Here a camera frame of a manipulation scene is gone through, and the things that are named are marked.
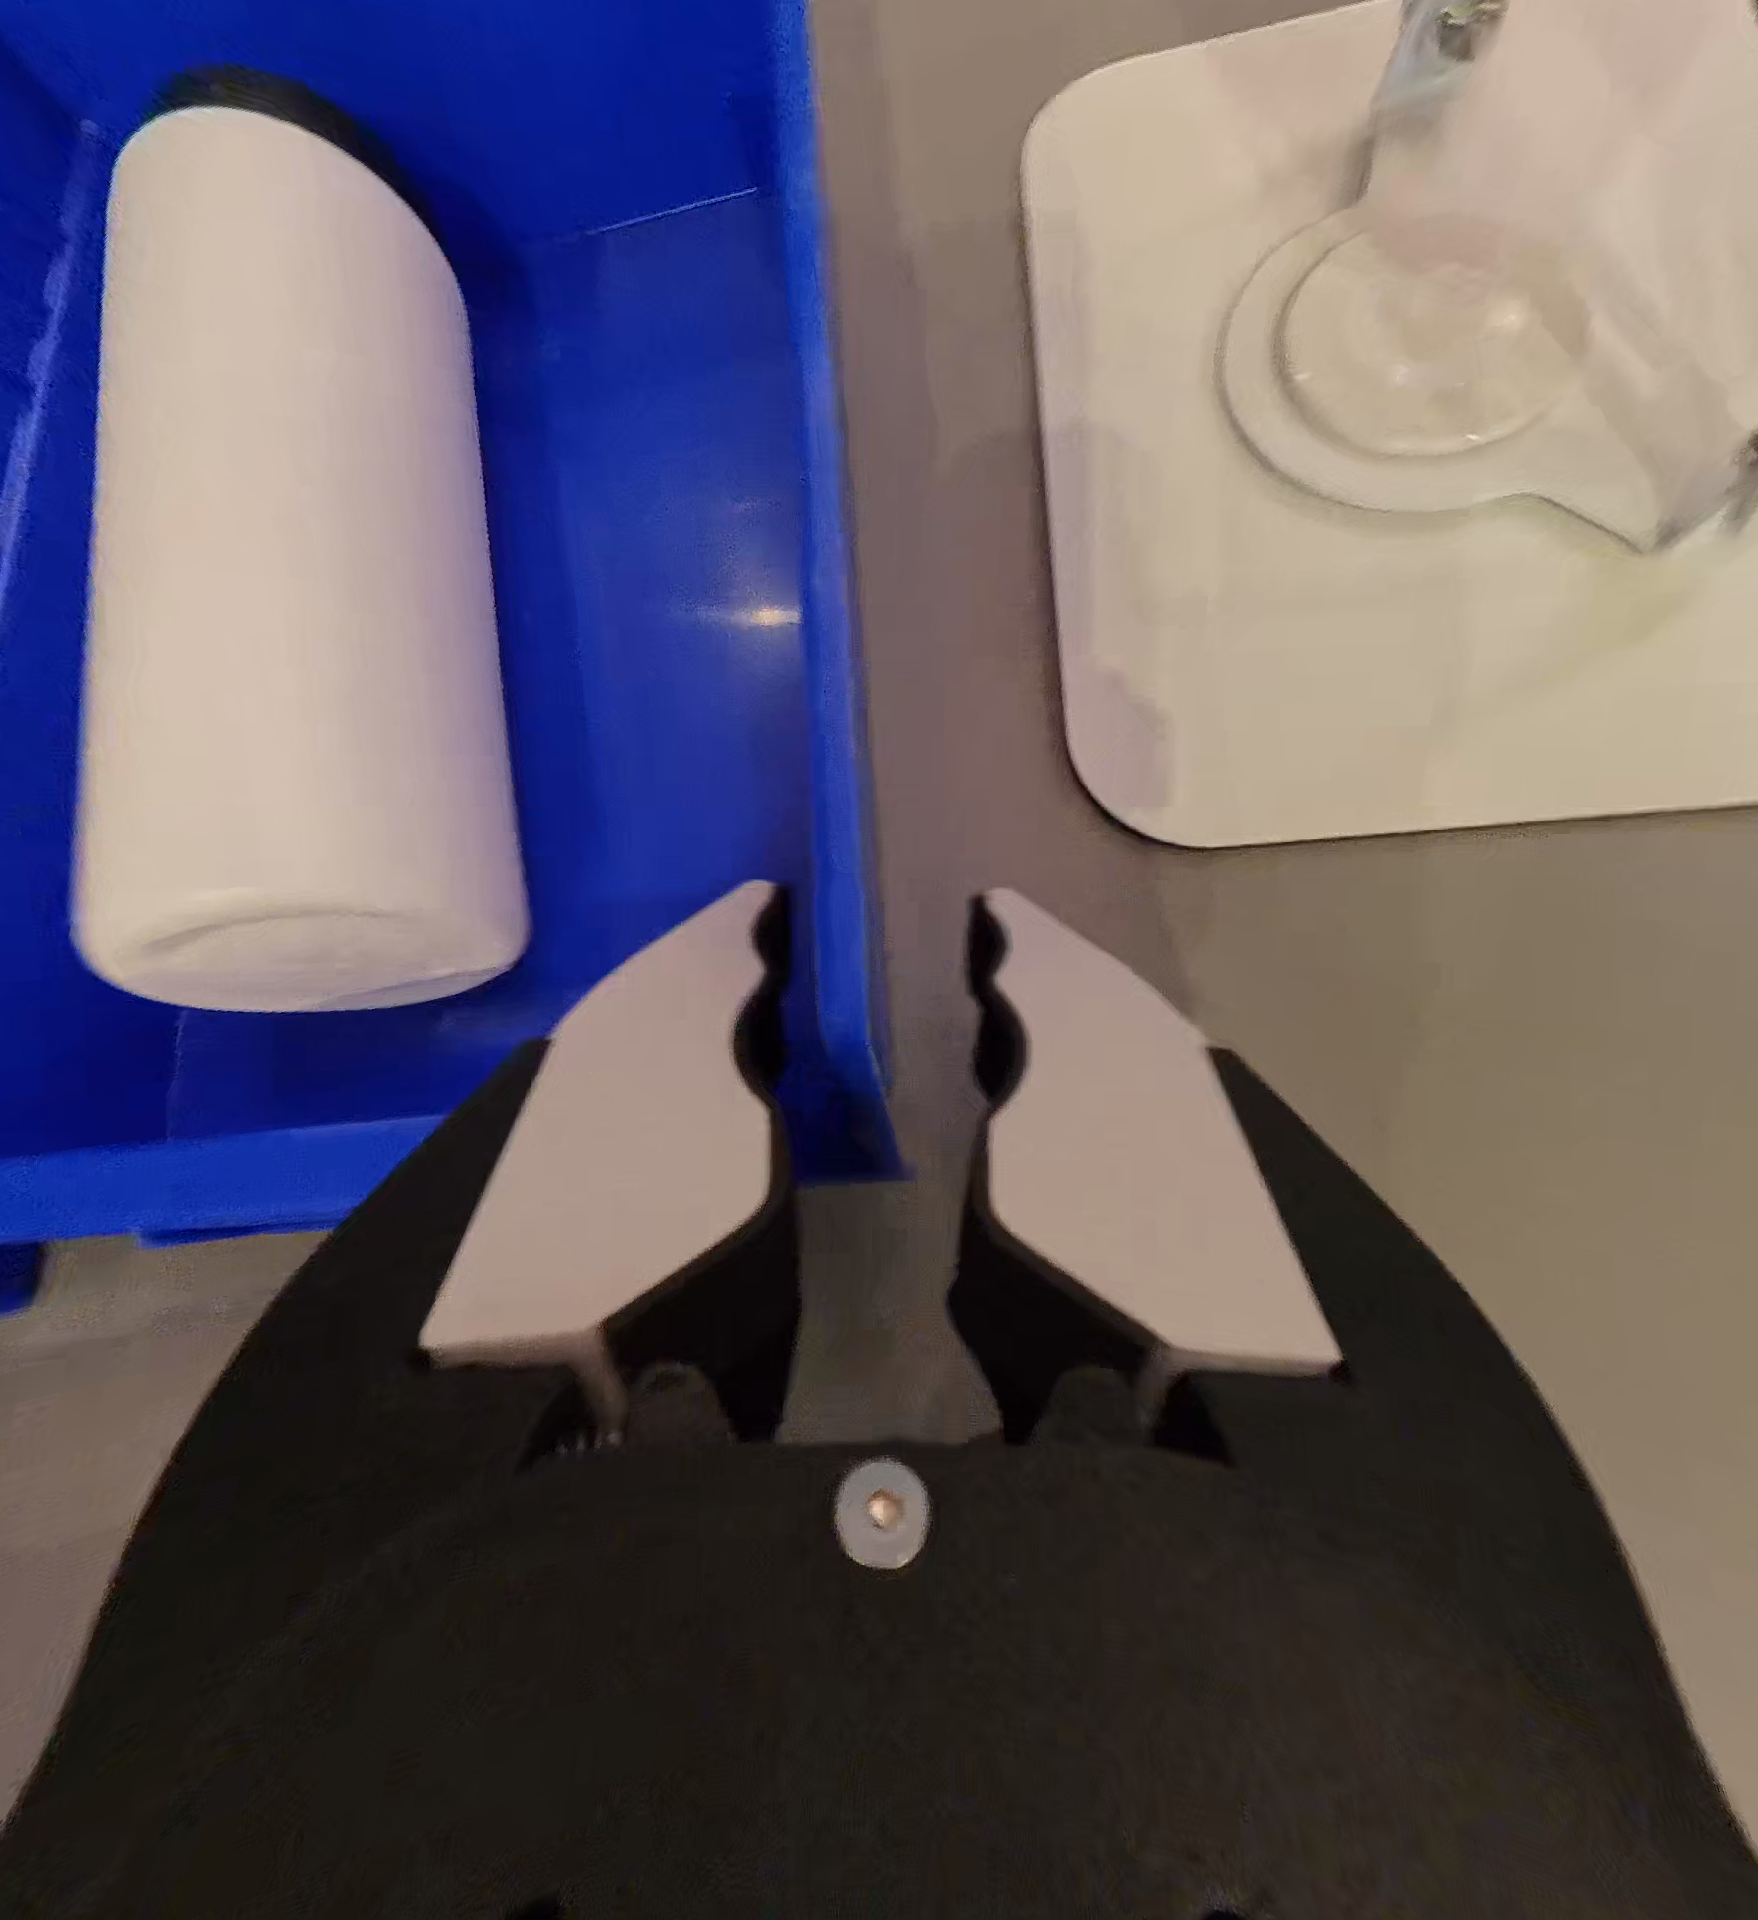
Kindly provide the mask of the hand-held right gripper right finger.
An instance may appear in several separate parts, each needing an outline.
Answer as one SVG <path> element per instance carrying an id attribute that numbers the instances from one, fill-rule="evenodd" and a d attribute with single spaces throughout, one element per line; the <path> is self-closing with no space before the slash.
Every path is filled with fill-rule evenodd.
<path id="1" fill-rule="evenodd" d="M 1345 1356 L 1203 1031 L 1017 891 L 970 901 L 986 1102 L 954 1329 L 1009 1447 L 1073 1396 L 1208 1450 L 1198 1384 L 1324 1386 Z"/>

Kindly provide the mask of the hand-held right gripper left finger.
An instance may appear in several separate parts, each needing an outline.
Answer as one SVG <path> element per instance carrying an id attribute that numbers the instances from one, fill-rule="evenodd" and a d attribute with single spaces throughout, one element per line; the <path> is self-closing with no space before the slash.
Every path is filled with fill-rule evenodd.
<path id="1" fill-rule="evenodd" d="M 787 899 L 766 878 L 643 946 L 551 1031 L 421 1329 L 433 1366 L 566 1366 L 599 1430 L 645 1373 L 720 1386 L 797 1327 L 777 1068 Z"/>

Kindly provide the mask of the white bottle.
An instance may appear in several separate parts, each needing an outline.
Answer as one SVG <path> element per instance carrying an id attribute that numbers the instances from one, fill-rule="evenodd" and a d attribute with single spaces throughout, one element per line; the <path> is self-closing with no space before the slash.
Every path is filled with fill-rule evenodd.
<path id="1" fill-rule="evenodd" d="M 476 989 L 531 942 L 472 322 L 409 182 L 140 125 L 107 193 L 72 939 L 202 1013 Z"/>

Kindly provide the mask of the blue plastic bin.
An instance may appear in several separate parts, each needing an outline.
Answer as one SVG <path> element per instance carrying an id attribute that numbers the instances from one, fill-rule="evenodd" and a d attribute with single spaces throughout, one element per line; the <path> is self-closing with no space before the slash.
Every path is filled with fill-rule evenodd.
<path id="1" fill-rule="evenodd" d="M 65 929 L 107 175 L 207 66 L 374 135 L 465 289 L 531 951 L 452 1001 L 179 1013 Z M 797 1176 L 897 1179 L 804 5 L 0 2 L 0 1312 L 55 1240 L 331 1229 L 747 878 Z"/>

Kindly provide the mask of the black bottle lid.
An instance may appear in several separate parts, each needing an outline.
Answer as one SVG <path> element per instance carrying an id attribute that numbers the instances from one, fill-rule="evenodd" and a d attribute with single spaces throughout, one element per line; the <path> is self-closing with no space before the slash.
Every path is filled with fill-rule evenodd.
<path id="1" fill-rule="evenodd" d="M 261 113 L 321 136 L 374 175 L 396 177 L 396 160 L 376 130 L 362 125 L 352 110 L 331 102 L 314 85 L 292 76 L 237 63 L 189 66 L 152 93 L 140 125 L 191 108 Z"/>

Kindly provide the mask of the clear round stand foot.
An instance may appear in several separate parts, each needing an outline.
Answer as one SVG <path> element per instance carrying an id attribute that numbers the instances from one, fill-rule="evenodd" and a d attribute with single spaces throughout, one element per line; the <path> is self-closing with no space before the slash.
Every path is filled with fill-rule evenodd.
<path id="1" fill-rule="evenodd" d="M 1401 2 L 1355 192 L 1251 276 L 1221 383 L 1354 507 L 1758 536 L 1758 5 Z"/>

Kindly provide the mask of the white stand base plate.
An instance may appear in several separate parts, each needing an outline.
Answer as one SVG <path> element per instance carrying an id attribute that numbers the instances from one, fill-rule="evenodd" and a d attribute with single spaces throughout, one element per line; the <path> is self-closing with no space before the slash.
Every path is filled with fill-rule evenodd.
<path id="1" fill-rule="evenodd" d="M 1400 5 L 1118 59 L 1030 123 L 1071 761 L 1190 849 L 1758 807 L 1758 536 L 1354 507 L 1234 421 L 1224 327 L 1351 203 Z"/>

